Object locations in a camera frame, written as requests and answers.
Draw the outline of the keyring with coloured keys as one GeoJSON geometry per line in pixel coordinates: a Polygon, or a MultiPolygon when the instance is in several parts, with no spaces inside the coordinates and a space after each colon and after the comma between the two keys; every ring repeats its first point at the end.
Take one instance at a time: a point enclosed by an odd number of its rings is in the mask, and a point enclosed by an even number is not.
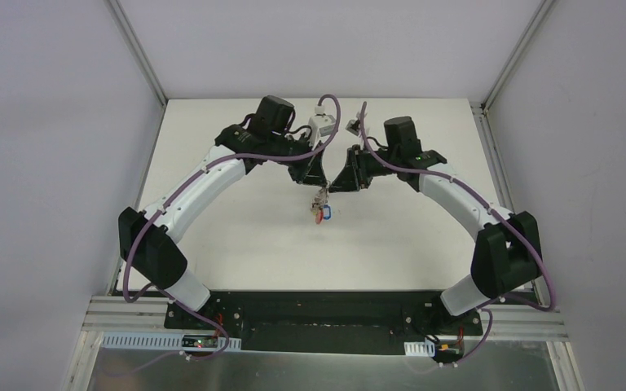
{"type": "Polygon", "coordinates": [[[320,187],[314,194],[310,207],[310,211],[314,215],[316,225],[320,225],[323,222],[329,221],[332,218],[333,211],[328,201],[328,187],[320,187]]]}

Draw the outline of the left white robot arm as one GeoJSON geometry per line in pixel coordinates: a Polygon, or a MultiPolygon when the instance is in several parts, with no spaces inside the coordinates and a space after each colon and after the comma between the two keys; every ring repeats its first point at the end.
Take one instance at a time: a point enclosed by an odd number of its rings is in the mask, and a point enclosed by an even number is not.
{"type": "Polygon", "coordinates": [[[189,270],[179,242],[196,218],[229,186],[257,165],[271,161],[287,167],[292,180],[326,185],[324,149],[339,131],[339,114],[317,103],[306,125],[294,130],[295,107],[268,95],[242,122],[229,125],[205,157],[180,184],[138,211],[124,209],[118,217],[120,255],[126,263],[122,289],[131,270],[153,287],[186,306],[184,317],[196,329],[210,327],[216,308],[210,290],[189,270]]]}

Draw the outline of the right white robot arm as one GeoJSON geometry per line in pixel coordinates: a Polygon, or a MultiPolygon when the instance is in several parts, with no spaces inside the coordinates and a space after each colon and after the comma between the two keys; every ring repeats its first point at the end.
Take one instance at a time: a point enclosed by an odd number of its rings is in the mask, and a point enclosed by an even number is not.
{"type": "Polygon", "coordinates": [[[537,221],[530,213],[512,213],[485,201],[456,177],[446,158],[423,150],[411,117],[391,118],[384,130],[386,147],[348,148],[346,163],[329,190],[360,191],[375,177],[394,174],[440,205],[469,233],[475,243],[469,273],[440,294],[430,311],[434,330],[453,332],[467,311],[543,274],[537,221]]]}

